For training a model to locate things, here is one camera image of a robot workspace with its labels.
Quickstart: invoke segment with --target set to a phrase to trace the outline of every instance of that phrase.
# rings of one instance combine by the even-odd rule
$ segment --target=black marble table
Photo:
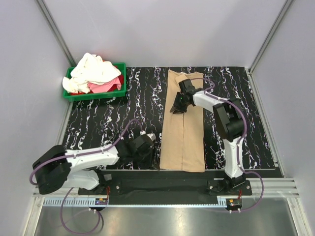
[[[159,158],[168,70],[201,72],[216,87],[212,93],[239,98],[249,128],[243,144],[246,169],[272,169],[274,162],[257,110],[250,82],[243,67],[136,67],[127,69],[126,97],[74,102],[63,145],[66,149],[95,148],[113,142],[132,118],[137,118],[147,133],[155,133],[155,156]],[[139,134],[132,124],[126,137]],[[224,145],[218,136],[214,116],[204,110],[205,169],[224,168]],[[137,163],[107,169],[141,169]]]

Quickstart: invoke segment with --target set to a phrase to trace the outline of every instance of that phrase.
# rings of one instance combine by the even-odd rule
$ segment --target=metal floor
[[[244,199],[243,208],[254,203]],[[70,236],[60,225],[59,207],[43,207],[36,236]],[[64,208],[68,220],[81,207]],[[107,208],[101,213],[104,227],[96,236],[297,236],[285,199],[263,199],[253,210],[229,214],[204,208]],[[91,230],[96,215],[85,212],[67,226],[77,232]]]

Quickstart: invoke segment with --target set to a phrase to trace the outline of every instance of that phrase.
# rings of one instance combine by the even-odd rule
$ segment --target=white wall
[[[315,2],[295,1],[254,71],[285,173],[315,233]]]
[[[56,142],[68,63],[34,0],[0,0],[0,228],[18,236],[33,162]]]
[[[76,61],[250,66],[285,0],[46,0]]]

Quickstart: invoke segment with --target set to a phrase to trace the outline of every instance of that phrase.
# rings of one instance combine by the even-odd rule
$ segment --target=beige cloth
[[[168,71],[167,95],[162,130],[160,168],[204,172],[203,111],[201,107],[189,105],[184,114],[172,114],[178,83],[185,79],[203,78],[202,73],[184,74]],[[203,80],[193,80],[201,88]]]

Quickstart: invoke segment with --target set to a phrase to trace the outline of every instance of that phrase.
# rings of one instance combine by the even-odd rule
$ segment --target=green bin
[[[119,63],[113,63],[114,66],[116,66],[124,76],[124,84],[122,85],[122,89],[118,90],[116,89],[113,92],[101,92],[101,93],[87,93],[82,95],[70,95],[65,89],[63,89],[63,97],[69,102],[75,102],[75,101],[83,101],[83,100],[92,100],[92,99],[102,99],[102,98],[111,98],[111,97],[123,97],[126,94],[127,86],[126,86],[126,64],[124,62]],[[66,77],[71,79],[71,72],[74,69],[74,67],[70,67],[67,70]]]

